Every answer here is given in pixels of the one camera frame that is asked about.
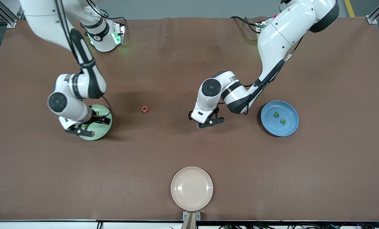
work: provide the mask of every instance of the green plate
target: green plate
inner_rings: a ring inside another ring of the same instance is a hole
[[[107,115],[109,113],[109,109],[107,107],[102,105],[92,105],[92,110],[96,112],[96,115]],[[111,120],[111,123],[109,125],[101,124],[101,123],[92,123],[89,125],[88,130],[93,131],[95,133],[92,137],[86,137],[86,136],[79,136],[82,139],[93,141],[100,139],[101,137],[105,136],[105,134],[109,131],[109,129],[112,126],[112,114],[109,114],[106,116],[106,118]]]

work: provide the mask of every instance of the blue plate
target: blue plate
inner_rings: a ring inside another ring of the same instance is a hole
[[[300,120],[297,111],[284,101],[271,101],[261,111],[261,122],[268,132],[285,137],[294,133]]]

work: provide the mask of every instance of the wire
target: wire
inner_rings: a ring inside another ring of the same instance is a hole
[[[252,26],[250,25],[249,21],[247,20],[247,17],[244,17],[244,20],[246,20],[247,25],[249,26],[249,28],[250,28],[253,32],[255,32],[255,33],[259,33],[259,32],[257,32],[256,30],[254,30],[254,29],[252,28]]]
[[[250,23],[249,21],[246,21],[246,20],[244,20],[244,19],[242,19],[241,17],[238,17],[238,16],[233,16],[233,17],[230,17],[230,18],[239,19],[239,20],[241,20],[242,22],[244,22],[244,23],[246,23],[246,24],[249,24],[249,25],[253,25],[253,26],[256,25],[255,23]]]
[[[322,222],[320,223],[320,225],[312,224],[312,223],[299,223],[296,225],[288,225],[287,229],[335,229],[335,228],[342,228],[346,224],[349,224],[348,226],[358,225],[361,227],[361,229],[378,229],[379,228],[379,222],[377,222],[376,224],[374,223],[367,224],[363,222],[353,222],[353,221],[349,221],[349,222],[346,221],[343,224],[342,222],[340,223],[341,223],[340,225],[330,224],[326,222]],[[268,223],[265,224],[265,223],[251,223],[251,222],[244,222],[243,224],[226,223],[226,225],[220,226],[219,229],[224,228],[225,226],[228,226],[229,228],[232,228],[232,229],[239,229],[241,228],[241,226],[245,226],[247,229],[255,229],[254,227],[259,228],[259,229],[274,229],[271,226],[269,226]]]
[[[106,11],[106,10],[104,10],[104,9],[100,9],[103,13],[105,13],[105,16],[106,17],[108,17],[109,16],[109,13]]]
[[[249,94],[249,97],[247,97],[247,100],[246,100],[247,109],[246,109],[246,112],[244,112],[244,115],[247,115],[249,113],[249,103],[250,103],[249,99],[250,99],[250,97],[252,97],[251,94]]]
[[[93,9],[93,11],[95,11],[97,14],[101,15],[102,17],[104,17],[104,18],[106,18],[106,19],[120,19],[120,18],[122,18],[122,19],[124,19],[124,25],[127,26],[127,20],[126,20],[124,17],[109,17],[108,12],[106,12],[106,11],[103,10],[103,9],[99,9],[99,10],[101,10],[101,11],[106,12],[108,16],[103,15],[103,14],[99,13],[98,11],[96,11],[96,9],[92,6],[92,4],[93,4],[94,6],[96,6],[96,7],[98,8],[98,6],[97,6],[94,2],[92,2],[92,0],[86,0],[86,2],[87,2],[87,3],[89,4],[89,6]]]
[[[103,228],[103,222],[99,221],[98,225],[96,226],[96,229],[102,229]]]
[[[102,96],[102,98],[106,101],[106,103],[109,106],[109,113],[107,115],[103,116],[103,117],[106,117],[106,116],[108,116],[108,115],[110,115],[112,113],[112,106],[111,106],[111,104],[109,103],[109,101],[104,96]]]
[[[55,6],[57,8],[58,17],[59,17],[59,20],[61,22],[61,26],[62,26],[64,33],[65,33],[66,41],[69,44],[69,48],[71,49],[73,56],[75,57],[76,60],[78,60],[78,57],[76,56],[76,53],[75,53],[75,49],[73,48],[73,45],[72,45],[71,35],[69,34],[69,27],[68,27],[68,23],[67,23],[66,17],[65,17],[64,6],[63,6],[62,2],[60,4],[58,2],[58,0],[55,0]]]
[[[301,39],[298,41],[297,45],[296,45],[295,48],[294,48],[294,51],[298,48],[298,45],[300,45],[300,43],[301,43],[302,39],[304,38],[304,36],[305,36],[305,35],[303,35],[303,36],[301,37]]]

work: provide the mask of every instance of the cable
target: cable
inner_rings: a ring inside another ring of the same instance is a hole
[[[270,84],[272,81],[275,80],[275,77],[277,76],[277,74],[275,74],[275,76],[274,76],[271,80],[269,80],[269,81],[267,81],[267,82],[265,82],[265,83],[263,83],[263,84],[260,84],[260,85],[258,85],[257,87],[263,87],[263,86],[266,86],[266,85]],[[246,100],[246,103],[247,103],[247,109],[246,109],[246,111],[244,112],[245,115],[247,115],[247,114],[249,113],[249,103],[251,102],[251,101],[249,100],[250,97],[252,97],[251,94],[249,94],[249,97],[248,97],[247,100]]]
[[[301,43],[302,39],[304,38],[304,36],[305,36],[305,35],[303,35],[303,36],[301,37],[301,39],[298,41],[297,45],[296,45],[295,48],[294,48],[294,51],[298,48],[298,45],[300,45],[300,43]]]
[[[73,45],[72,45],[71,35],[69,34],[69,27],[68,27],[68,23],[66,22],[64,6],[62,5],[62,2],[60,4],[58,2],[58,0],[55,0],[55,6],[57,8],[58,17],[59,17],[59,20],[61,22],[61,26],[62,26],[64,33],[65,33],[66,41],[69,44],[69,48],[71,49],[73,56],[78,61],[78,57],[76,56],[75,49],[73,48]]]
[[[106,17],[108,17],[109,16],[109,13],[106,11],[106,10],[104,10],[104,9],[100,9],[103,13],[105,13],[105,16]]]
[[[103,228],[103,222],[99,221],[98,225],[96,226],[96,229],[102,229]]]
[[[259,33],[259,32],[257,32],[256,30],[254,30],[254,29],[252,28],[252,26],[250,25],[249,21],[247,20],[247,17],[244,17],[244,20],[246,20],[247,25],[249,26],[249,28],[250,28],[253,32],[255,32],[255,33]]]
[[[105,10],[99,9],[99,10],[102,10],[102,11],[104,11],[104,12],[107,13],[108,16],[105,16],[105,15],[99,13],[98,11],[96,11],[96,9],[92,6],[92,4],[93,4],[94,6],[96,6],[96,7],[98,7],[98,6],[97,6],[94,2],[92,2],[92,0],[86,0],[86,2],[87,2],[87,3],[89,4],[89,6],[93,9],[93,11],[95,11],[97,14],[101,15],[102,17],[104,17],[104,18],[106,18],[106,19],[120,19],[120,18],[122,18],[122,19],[124,19],[124,25],[127,26],[127,20],[126,20],[124,17],[108,17],[108,16],[109,16],[108,12],[106,12]]]
[[[108,116],[108,115],[110,115],[112,113],[112,106],[111,106],[111,104],[109,103],[109,101],[104,96],[102,96],[102,98],[106,101],[106,103],[109,106],[109,113],[107,115],[103,116],[103,117],[106,117],[106,116]]]
[[[241,20],[242,22],[244,22],[244,23],[246,23],[246,24],[249,24],[249,25],[253,25],[253,26],[256,25],[255,23],[250,23],[250,22],[248,22],[248,21],[246,21],[246,20],[244,20],[244,19],[242,19],[241,17],[238,17],[238,16],[233,16],[233,17],[230,17],[230,18],[239,19],[239,20]]]

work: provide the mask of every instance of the black cable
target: black cable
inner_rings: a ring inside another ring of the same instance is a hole
[[[103,222],[99,221],[98,225],[96,226],[96,229],[102,229],[103,228]]]
[[[111,106],[111,104],[109,103],[109,101],[104,96],[102,96],[102,98],[106,101],[106,103],[109,106],[109,113],[107,115],[103,116],[103,117],[106,117],[106,116],[108,116],[108,115],[110,115],[112,113],[112,106]]]
[[[106,11],[106,10],[104,10],[104,9],[100,9],[103,13],[105,13],[105,16],[106,17],[108,17],[109,16],[109,13]]]
[[[305,35],[303,35],[303,36],[301,37],[301,39],[298,41],[297,45],[296,45],[295,48],[294,48],[294,51],[298,48],[298,45],[300,45],[300,43],[301,43],[302,39],[304,38],[304,36],[305,36]]]
[[[258,227],[259,229],[275,229],[271,226],[261,224],[261,223],[251,223],[251,225]]]
[[[256,30],[254,30],[254,29],[252,28],[252,26],[250,25],[249,21],[247,20],[247,17],[244,17],[244,20],[246,20],[247,25],[249,26],[249,28],[250,28],[253,32],[255,32],[255,33],[259,33],[259,32],[257,32]]]
[[[244,115],[247,115],[249,113],[249,103],[250,103],[249,99],[250,99],[250,97],[252,97],[251,94],[249,94],[249,97],[247,97],[247,100],[246,100],[247,109],[246,109],[246,112],[244,112]]]
[[[342,225],[338,226],[338,228],[343,227],[346,223],[348,223],[348,222],[343,223]]]
[[[124,24],[127,26],[127,20],[124,18],[124,17],[108,17],[108,16],[105,16],[101,13],[99,13],[98,11],[96,11],[96,9],[92,6],[92,4],[96,7],[98,7],[94,2],[92,2],[92,0],[86,0],[86,2],[89,4],[89,6],[93,9],[93,11],[95,11],[97,14],[101,15],[102,17],[106,18],[106,19],[120,19],[122,18],[124,20]]]
[[[71,49],[71,52],[72,52],[73,56],[75,57],[75,59],[78,61],[78,57],[76,56],[75,49],[73,48],[73,45],[72,45],[71,35],[69,34],[68,23],[66,23],[64,6],[62,4],[59,4],[58,0],[55,0],[55,6],[57,8],[58,17],[59,17],[59,20],[61,22],[61,26],[62,26],[62,28],[64,30],[66,40],[67,40],[67,42],[69,44],[69,48]]]
[[[256,25],[255,23],[250,23],[250,22],[248,22],[248,21],[246,21],[246,20],[244,20],[244,19],[242,19],[241,17],[238,17],[238,16],[233,16],[233,17],[230,17],[230,18],[239,19],[239,20],[241,20],[242,22],[244,22],[244,23],[246,23],[246,24],[249,24],[249,25],[253,25],[253,26]]]

